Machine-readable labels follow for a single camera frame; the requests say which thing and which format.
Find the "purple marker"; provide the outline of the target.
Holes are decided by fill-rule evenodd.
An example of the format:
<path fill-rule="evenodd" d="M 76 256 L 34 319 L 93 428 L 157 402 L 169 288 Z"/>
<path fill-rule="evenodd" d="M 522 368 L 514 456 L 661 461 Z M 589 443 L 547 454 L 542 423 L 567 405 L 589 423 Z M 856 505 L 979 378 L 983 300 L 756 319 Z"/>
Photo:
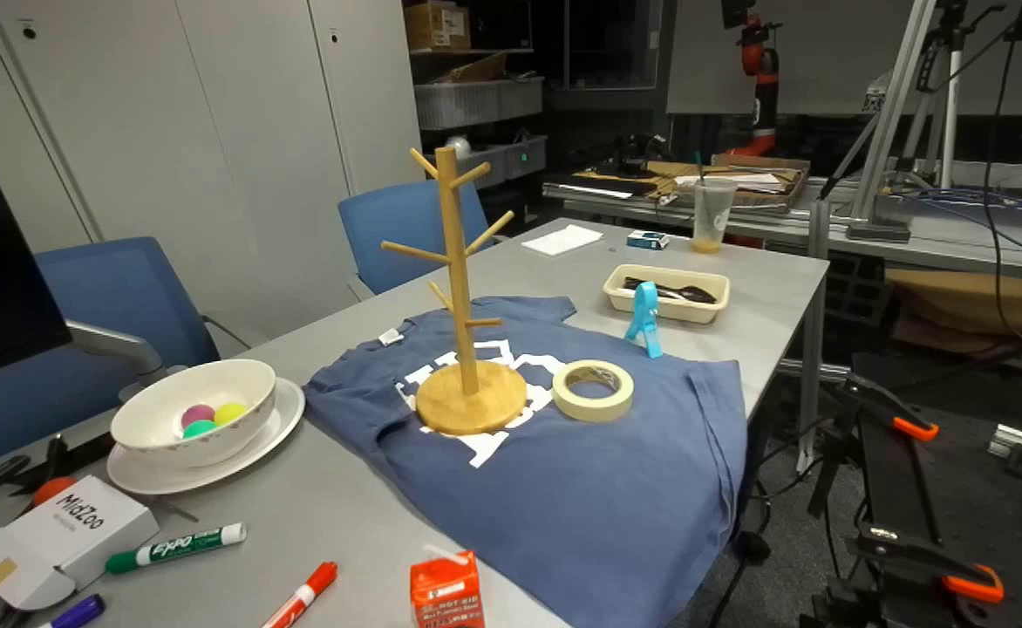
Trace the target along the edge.
<path fill-rule="evenodd" d="M 75 606 L 60 612 L 56 618 L 41 620 L 37 628 L 86 628 L 92 620 L 99 620 L 106 614 L 106 598 L 92 593 L 84 599 L 76 599 Z"/>

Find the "clear plastic cup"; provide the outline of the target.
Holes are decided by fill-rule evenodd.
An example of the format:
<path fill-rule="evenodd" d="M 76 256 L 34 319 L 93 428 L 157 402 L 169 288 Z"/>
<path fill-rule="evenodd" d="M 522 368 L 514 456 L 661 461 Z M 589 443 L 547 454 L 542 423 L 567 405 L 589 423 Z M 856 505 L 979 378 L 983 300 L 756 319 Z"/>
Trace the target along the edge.
<path fill-rule="evenodd" d="M 694 239 L 691 246 L 704 256 L 718 253 L 730 226 L 735 188 L 725 182 L 703 182 L 694 188 Z"/>

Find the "orange small carton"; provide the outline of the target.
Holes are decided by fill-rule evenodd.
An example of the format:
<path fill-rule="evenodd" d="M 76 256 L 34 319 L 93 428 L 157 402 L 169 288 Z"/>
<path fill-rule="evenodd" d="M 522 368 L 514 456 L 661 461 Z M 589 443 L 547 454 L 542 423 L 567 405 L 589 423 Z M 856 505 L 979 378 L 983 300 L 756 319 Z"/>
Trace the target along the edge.
<path fill-rule="evenodd" d="M 472 550 L 414 561 L 410 599 L 414 628 L 486 628 L 482 573 Z"/>

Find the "red black background robot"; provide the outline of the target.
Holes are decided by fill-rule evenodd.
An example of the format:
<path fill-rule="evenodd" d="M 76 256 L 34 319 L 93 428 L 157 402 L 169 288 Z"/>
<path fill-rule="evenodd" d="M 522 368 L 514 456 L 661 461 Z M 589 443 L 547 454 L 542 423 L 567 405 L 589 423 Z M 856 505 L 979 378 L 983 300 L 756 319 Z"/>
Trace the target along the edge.
<path fill-rule="evenodd" d="M 753 6 L 741 14 L 741 66 L 753 82 L 750 139 L 735 146 L 741 157 L 765 157 L 779 146 L 779 49 L 773 26 Z"/>

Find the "blue chair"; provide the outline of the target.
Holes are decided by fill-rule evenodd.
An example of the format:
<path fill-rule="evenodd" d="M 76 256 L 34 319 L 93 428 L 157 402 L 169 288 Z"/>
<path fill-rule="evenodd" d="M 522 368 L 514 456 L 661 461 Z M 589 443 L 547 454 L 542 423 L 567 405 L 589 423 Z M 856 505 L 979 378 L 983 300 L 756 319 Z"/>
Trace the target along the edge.
<path fill-rule="evenodd" d="M 432 262 L 384 253 L 384 240 L 425 253 L 442 248 L 441 188 L 432 182 L 404 182 L 350 195 L 340 204 L 340 216 L 354 248 L 356 277 L 371 295 L 432 273 Z"/>
<path fill-rule="evenodd" d="M 155 239 L 79 246 L 37 256 L 65 321 L 142 340 L 163 368 L 215 360 L 186 283 Z M 119 405 L 142 371 L 119 352 L 56 347 L 0 371 L 0 454 L 62 432 Z"/>

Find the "white plate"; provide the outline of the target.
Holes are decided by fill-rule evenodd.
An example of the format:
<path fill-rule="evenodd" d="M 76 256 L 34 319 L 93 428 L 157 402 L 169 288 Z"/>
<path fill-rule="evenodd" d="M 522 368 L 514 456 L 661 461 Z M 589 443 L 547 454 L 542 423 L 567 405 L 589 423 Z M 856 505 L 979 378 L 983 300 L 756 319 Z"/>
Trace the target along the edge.
<path fill-rule="evenodd" d="M 228 483 L 271 452 L 280 452 L 303 420 L 303 392 L 293 382 L 275 382 L 275 409 L 262 423 L 262 428 L 249 441 L 242 454 L 230 454 L 228 461 L 206 466 L 206 468 L 171 468 L 171 466 L 142 466 L 137 454 L 125 454 L 114 446 L 108 454 L 106 476 L 133 495 L 180 495 L 194 492 L 215 483 Z"/>

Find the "orange handled clamp lower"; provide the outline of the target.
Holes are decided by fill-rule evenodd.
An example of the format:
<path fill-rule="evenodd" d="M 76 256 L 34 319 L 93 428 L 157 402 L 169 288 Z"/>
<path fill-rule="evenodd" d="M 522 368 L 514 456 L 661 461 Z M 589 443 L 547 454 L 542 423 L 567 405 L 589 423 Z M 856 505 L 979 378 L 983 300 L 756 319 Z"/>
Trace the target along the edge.
<path fill-rule="evenodd" d="M 997 606 L 1007 598 L 1004 581 L 991 564 L 964 561 L 915 535 L 866 525 L 856 549 L 868 560 L 922 564 L 959 599 Z"/>

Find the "green dry-erase marker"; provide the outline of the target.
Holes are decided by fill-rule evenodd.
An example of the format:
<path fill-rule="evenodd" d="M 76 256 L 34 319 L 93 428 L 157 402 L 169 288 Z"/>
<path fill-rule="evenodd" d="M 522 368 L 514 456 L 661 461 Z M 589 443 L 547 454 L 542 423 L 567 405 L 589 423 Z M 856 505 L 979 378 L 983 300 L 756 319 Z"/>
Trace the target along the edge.
<path fill-rule="evenodd" d="M 244 538 L 249 538 L 244 525 L 225 525 L 215 531 L 155 540 L 155 545 L 142 545 L 133 550 L 108 556 L 106 573 L 125 577 L 125 573 L 148 569 L 155 561 L 171 561 L 171 560 L 186 560 L 186 556 L 203 556 L 203 550 L 244 545 Z"/>

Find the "light blue plastic clip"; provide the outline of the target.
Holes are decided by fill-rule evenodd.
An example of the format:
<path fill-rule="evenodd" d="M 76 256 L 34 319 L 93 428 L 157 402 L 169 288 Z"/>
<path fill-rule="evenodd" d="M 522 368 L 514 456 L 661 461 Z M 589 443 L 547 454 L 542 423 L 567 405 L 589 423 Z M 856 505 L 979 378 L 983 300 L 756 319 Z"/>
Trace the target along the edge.
<path fill-rule="evenodd" d="M 625 332 L 629 343 L 641 343 L 648 360 L 664 356 L 664 343 L 661 343 L 661 295 L 653 278 L 641 278 L 634 288 L 634 307 L 632 307 L 632 325 Z"/>

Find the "white paper sheet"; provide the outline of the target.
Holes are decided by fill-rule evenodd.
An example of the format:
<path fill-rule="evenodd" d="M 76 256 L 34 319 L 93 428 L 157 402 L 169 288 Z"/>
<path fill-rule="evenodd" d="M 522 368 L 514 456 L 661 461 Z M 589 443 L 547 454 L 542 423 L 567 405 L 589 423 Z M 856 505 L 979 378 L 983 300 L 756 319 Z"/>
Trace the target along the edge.
<path fill-rule="evenodd" d="M 593 246 L 600 239 L 605 239 L 600 231 L 568 224 L 568 226 L 550 231 L 543 239 L 522 240 L 522 248 L 542 253 L 542 256 L 567 256 L 567 253 L 575 253 L 575 248 Z"/>

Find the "blue chair near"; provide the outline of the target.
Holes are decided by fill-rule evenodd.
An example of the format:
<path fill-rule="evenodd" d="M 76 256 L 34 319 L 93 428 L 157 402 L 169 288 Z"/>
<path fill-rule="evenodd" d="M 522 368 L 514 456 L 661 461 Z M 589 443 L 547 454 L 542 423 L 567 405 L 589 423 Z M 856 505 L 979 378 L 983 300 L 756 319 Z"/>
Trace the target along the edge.
<path fill-rule="evenodd" d="M 79 246 L 37 256 L 65 321 L 142 340 L 163 368 L 215 360 L 186 283 L 155 239 Z M 0 371 L 0 454 L 62 432 L 119 405 L 142 371 L 119 352 L 56 347 Z"/>

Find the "blue chair far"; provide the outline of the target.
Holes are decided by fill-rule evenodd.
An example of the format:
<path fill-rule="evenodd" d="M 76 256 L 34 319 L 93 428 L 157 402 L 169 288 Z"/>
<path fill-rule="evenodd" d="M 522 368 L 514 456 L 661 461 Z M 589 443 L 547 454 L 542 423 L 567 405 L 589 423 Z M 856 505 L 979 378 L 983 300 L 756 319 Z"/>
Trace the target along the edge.
<path fill-rule="evenodd" d="M 442 248 L 441 188 L 432 182 L 404 182 L 350 195 L 340 204 L 340 216 L 354 248 L 356 277 L 371 295 L 432 273 L 432 262 L 384 253 L 384 240 L 425 253 Z"/>

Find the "beige rectangular tray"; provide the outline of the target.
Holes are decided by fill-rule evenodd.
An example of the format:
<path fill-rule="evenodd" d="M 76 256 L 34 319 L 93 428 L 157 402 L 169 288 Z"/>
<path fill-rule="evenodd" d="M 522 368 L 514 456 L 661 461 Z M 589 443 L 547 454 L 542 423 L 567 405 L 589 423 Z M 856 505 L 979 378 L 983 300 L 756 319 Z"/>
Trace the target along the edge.
<path fill-rule="evenodd" d="M 639 283 L 656 288 L 661 313 L 666 321 L 711 325 L 732 298 L 732 283 L 718 273 L 634 262 L 610 268 L 610 277 L 605 278 L 605 298 L 614 312 L 632 312 Z"/>

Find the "orange handled clamp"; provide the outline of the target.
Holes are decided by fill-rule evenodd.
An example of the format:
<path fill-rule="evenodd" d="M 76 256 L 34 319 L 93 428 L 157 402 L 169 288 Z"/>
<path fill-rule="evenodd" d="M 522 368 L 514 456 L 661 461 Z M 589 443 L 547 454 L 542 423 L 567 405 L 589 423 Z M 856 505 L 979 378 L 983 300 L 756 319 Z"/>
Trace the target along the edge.
<path fill-rule="evenodd" d="M 885 425 L 915 443 L 935 443 L 940 441 L 940 425 L 922 420 L 904 399 L 898 399 L 890 388 L 850 374 L 848 388 L 856 396 L 876 399 L 885 409 Z"/>
<path fill-rule="evenodd" d="M 964 561 L 915 535 L 866 525 L 856 549 L 868 560 L 922 564 L 959 599 L 997 606 L 1007 598 L 1004 581 L 991 564 Z"/>

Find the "aluminium frame post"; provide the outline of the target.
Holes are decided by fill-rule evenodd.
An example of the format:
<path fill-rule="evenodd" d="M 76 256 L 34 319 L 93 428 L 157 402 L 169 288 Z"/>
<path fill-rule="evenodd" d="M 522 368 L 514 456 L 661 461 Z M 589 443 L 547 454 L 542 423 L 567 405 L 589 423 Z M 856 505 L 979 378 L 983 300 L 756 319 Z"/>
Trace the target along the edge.
<path fill-rule="evenodd" d="M 904 35 L 900 35 L 892 71 L 890 71 L 885 99 L 876 114 L 873 145 L 866 153 L 860 195 L 850 204 L 850 221 L 843 226 L 848 239 L 873 239 L 873 240 L 906 240 L 911 239 L 906 224 L 885 221 L 876 210 L 876 200 L 880 200 L 890 146 L 892 146 L 906 95 L 915 83 L 916 57 L 922 57 L 922 46 L 933 27 L 935 5 L 940 0 L 911 0 L 911 14 L 906 14 Z"/>

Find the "wooden peg stand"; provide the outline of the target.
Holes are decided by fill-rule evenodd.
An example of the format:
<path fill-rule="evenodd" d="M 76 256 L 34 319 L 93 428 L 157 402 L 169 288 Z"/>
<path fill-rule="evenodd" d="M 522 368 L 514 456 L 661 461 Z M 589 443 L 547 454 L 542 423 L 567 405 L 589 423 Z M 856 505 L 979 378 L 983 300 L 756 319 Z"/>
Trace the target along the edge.
<path fill-rule="evenodd" d="M 442 298 L 442 312 L 450 313 L 454 352 L 458 352 L 454 368 L 442 368 L 420 385 L 414 414 L 430 428 L 450 432 L 450 438 L 493 432 L 511 425 L 522 413 L 527 385 L 514 368 L 486 364 L 476 352 L 476 332 L 494 328 L 494 319 L 472 313 L 469 260 L 482 253 L 514 221 L 514 213 L 503 213 L 479 239 L 465 239 L 462 188 L 472 186 L 476 179 L 486 179 L 489 164 L 458 171 L 454 146 L 441 146 L 432 157 L 425 157 L 422 152 L 411 152 L 411 160 L 435 182 L 442 248 L 425 253 L 425 248 L 384 240 L 384 253 L 441 262 L 448 268 L 450 295 Z"/>

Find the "red dry-erase marker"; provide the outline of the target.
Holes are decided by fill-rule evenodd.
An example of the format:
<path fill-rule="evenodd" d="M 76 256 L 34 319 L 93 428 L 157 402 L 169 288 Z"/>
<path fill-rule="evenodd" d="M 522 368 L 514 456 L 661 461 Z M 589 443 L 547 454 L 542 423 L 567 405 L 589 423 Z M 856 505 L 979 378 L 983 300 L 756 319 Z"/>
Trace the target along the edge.
<path fill-rule="evenodd" d="M 336 581 L 340 564 L 320 561 L 262 628 L 293 628 Z"/>

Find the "white ceramic bowl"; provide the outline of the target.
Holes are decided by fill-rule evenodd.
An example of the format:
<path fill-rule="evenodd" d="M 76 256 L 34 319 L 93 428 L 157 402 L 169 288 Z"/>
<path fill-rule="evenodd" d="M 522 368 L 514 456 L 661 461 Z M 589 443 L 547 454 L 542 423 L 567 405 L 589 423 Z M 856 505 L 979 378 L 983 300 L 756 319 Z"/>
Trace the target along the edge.
<path fill-rule="evenodd" d="M 275 371 L 215 360 L 137 392 L 112 420 L 112 441 L 151 466 L 203 468 L 234 456 L 275 409 Z"/>

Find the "small blue box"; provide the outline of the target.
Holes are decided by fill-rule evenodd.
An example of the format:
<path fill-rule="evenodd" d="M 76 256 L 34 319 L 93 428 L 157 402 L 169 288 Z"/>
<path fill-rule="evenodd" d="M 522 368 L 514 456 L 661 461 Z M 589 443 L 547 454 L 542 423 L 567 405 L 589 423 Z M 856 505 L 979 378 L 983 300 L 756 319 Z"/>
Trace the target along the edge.
<path fill-rule="evenodd" d="M 632 231 L 625 239 L 629 248 L 664 253 L 670 246 L 670 235 L 661 231 Z"/>

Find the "beige masking tape roll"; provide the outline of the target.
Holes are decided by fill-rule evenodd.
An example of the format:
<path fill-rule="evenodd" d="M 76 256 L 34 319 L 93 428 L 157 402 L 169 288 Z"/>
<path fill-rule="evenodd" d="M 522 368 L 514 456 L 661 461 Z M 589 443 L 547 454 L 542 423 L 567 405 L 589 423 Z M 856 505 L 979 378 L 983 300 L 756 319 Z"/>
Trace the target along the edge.
<path fill-rule="evenodd" d="M 600 399 L 580 396 L 580 385 L 605 385 Z M 550 378 L 550 396 L 562 414 L 575 423 L 614 423 L 632 409 L 634 382 L 607 360 L 575 360 Z"/>

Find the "orange handled clamp upper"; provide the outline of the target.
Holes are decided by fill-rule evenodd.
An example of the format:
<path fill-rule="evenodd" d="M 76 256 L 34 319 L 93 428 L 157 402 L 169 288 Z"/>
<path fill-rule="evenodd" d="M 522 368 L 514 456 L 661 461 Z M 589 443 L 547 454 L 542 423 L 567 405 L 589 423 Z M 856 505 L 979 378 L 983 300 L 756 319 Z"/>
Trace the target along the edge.
<path fill-rule="evenodd" d="M 885 425 L 915 443 L 935 443 L 940 441 L 940 425 L 922 420 L 904 399 L 898 399 L 890 388 L 850 374 L 848 388 L 856 396 L 876 399 L 885 409 Z"/>

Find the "white cardboard box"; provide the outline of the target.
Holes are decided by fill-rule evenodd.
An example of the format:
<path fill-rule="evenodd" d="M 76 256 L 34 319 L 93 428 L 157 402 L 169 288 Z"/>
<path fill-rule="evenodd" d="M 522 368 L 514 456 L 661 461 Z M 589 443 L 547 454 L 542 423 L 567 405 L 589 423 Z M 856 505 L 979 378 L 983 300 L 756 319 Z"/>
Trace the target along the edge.
<path fill-rule="evenodd" d="M 157 531 L 142 502 L 84 476 L 0 527 L 0 599 L 15 612 L 56 606 L 93 584 L 112 556 L 141 549 Z"/>

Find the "blue printed t-shirt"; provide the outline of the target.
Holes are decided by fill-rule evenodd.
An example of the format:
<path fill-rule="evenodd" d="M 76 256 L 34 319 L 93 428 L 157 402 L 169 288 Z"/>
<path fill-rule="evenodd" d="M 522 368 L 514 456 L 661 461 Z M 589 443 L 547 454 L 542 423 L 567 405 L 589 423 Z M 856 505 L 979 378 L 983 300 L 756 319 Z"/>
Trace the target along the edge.
<path fill-rule="evenodd" d="M 571 325 L 567 298 L 486 298 L 479 347 L 529 388 L 571 360 L 632 374 L 632 409 L 586 425 L 542 402 L 489 446 L 422 428 L 420 378 L 450 356 L 441 312 L 317 371 L 310 423 L 361 454 L 432 527 L 571 628 L 666 628 L 730 540 L 746 468 L 732 364 L 653 360 Z"/>

